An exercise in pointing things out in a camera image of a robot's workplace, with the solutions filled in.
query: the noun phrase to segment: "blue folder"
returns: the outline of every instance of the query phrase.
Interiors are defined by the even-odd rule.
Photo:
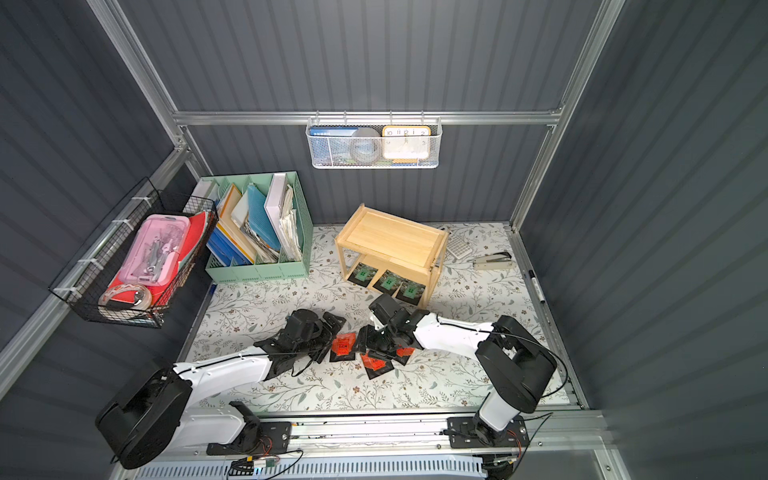
[[[270,218],[266,215],[264,202],[266,196],[255,186],[248,185],[248,225],[272,250],[279,252],[280,241],[272,228]]]
[[[208,249],[224,266],[250,265],[251,262],[218,229],[210,235]]]

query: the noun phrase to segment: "black wire basket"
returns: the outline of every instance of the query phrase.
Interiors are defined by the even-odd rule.
[[[216,228],[218,214],[212,200],[157,190],[151,183],[149,185],[151,191],[145,196],[132,197],[130,193],[126,195],[122,203],[126,200],[132,201],[136,204],[135,208],[129,208],[129,213],[124,218],[112,220],[110,222],[114,230],[112,235],[102,239],[95,252],[86,255],[85,258],[78,256],[76,258],[80,260],[65,266],[48,288],[88,322],[161,328],[163,315],[170,307],[174,294],[184,285],[197,258],[206,250],[206,243]],[[102,299],[118,274],[141,224],[147,217],[153,214],[192,217],[203,211],[208,212],[208,218],[201,241],[162,293],[153,295],[154,299],[148,308],[121,308],[113,303],[106,303]],[[96,233],[94,232],[90,238],[95,237]]]

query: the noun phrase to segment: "clock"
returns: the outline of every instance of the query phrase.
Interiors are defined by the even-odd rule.
[[[382,129],[384,148],[382,155],[393,163],[409,164],[429,157],[429,141],[432,131],[419,125],[387,125]]]

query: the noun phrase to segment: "white mesh basket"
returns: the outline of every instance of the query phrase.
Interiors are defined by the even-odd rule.
[[[349,136],[360,128],[373,129],[378,136],[371,130],[357,132],[365,136]],[[398,124],[394,119],[389,125],[324,124],[310,118],[306,124],[315,168],[435,168],[441,138],[439,118],[427,124]]]

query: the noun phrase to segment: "metal rail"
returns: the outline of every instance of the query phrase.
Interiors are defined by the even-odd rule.
[[[152,174],[150,180],[158,189],[162,189],[176,175],[182,165],[191,156],[186,144],[175,148]],[[145,184],[134,195],[146,197],[151,192],[152,186]],[[133,212],[136,206],[143,200],[133,199],[128,201],[125,207],[115,216],[115,220],[126,218]],[[83,253],[82,258],[96,257],[99,251],[108,243],[121,223],[110,222],[104,232]],[[66,274],[57,287],[68,287],[82,275],[87,267],[84,262],[76,263]],[[0,352],[0,399],[10,390],[16,379],[24,372],[40,348],[43,347],[48,337],[56,330],[67,314],[70,313],[69,305],[62,302],[55,295],[50,294],[38,307],[35,313],[29,317],[24,326],[8,342],[8,345]]]
[[[555,111],[180,111],[179,125],[306,125],[309,118],[325,124],[386,125],[435,123],[444,125],[556,125]]]
[[[537,411],[535,416],[546,413]],[[614,448],[614,439],[599,410],[553,410],[530,446],[532,452],[562,450],[605,450]],[[449,437],[442,434],[447,419],[456,413],[413,413],[409,415],[323,415],[285,414],[264,418],[265,422],[291,422],[291,449],[302,449],[306,457],[371,455],[478,455],[506,453],[509,448],[484,447],[452,449]],[[541,419],[526,422],[535,430]],[[158,461],[183,460],[205,451],[205,445],[165,452]]]
[[[152,111],[157,115],[165,133],[174,145],[185,147],[193,146],[194,156],[187,159],[187,167],[190,172],[199,179],[204,175],[212,175],[205,158],[195,147],[194,140],[189,138],[188,132],[182,130],[173,119],[173,112],[178,108],[174,99],[165,88],[160,75],[157,73],[152,60],[141,44],[131,23],[123,12],[118,0],[87,0],[96,19],[112,41],[112,45],[120,54],[125,66],[138,84],[141,92],[147,99]]]
[[[528,211],[531,209],[536,193],[541,186],[541,182],[544,180],[544,175],[552,163],[554,154],[558,151],[563,135],[568,129],[568,124],[571,123],[574,111],[587,87],[590,76],[592,76],[592,71],[600,58],[605,42],[608,40],[611,30],[613,30],[616,24],[622,7],[624,7],[624,2],[625,0],[603,0],[600,5],[598,15],[595,17],[592,28],[587,36],[587,41],[584,43],[581,54],[576,61],[576,67],[571,75],[571,80],[565,89],[563,101],[561,102],[560,121],[553,128],[551,134],[545,138],[531,173],[528,175],[528,180],[525,182],[523,191],[520,194],[520,199],[515,206],[515,211],[512,213],[510,221],[514,231],[520,229],[525,216],[528,215]]]
[[[568,352],[565,350],[565,344],[563,343],[560,332],[558,331],[557,323],[555,323],[552,317],[552,312],[549,309],[547,303],[539,303],[535,301],[536,294],[534,293],[534,287],[531,283],[531,278],[528,275],[529,270],[534,270],[531,259],[528,257],[528,251],[525,249],[522,238],[520,238],[519,232],[511,232],[509,234],[509,243],[512,247],[512,254],[515,256],[515,261],[518,263],[520,273],[525,281],[525,286],[528,288],[528,292],[531,294],[531,298],[534,299],[533,308],[536,311],[536,316],[539,318],[539,324],[544,330],[547,341],[551,342],[550,347],[565,361],[565,368],[568,369],[570,376],[570,384],[573,386],[574,394],[578,405],[583,409],[589,408],[587,397],[584,395],[584,390],[581,389],[581,384],[578,381],[573,364],[571,364],[571,358],[568,356]]]

